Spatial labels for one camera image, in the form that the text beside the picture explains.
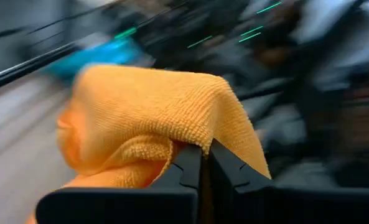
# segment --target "towel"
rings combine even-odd
[[[92,66],[57,124],[60,150],[78,172],[64,187],[147,187],[185,144],[207,157],[214,138],[271,178],[245,110],[214,75]]]

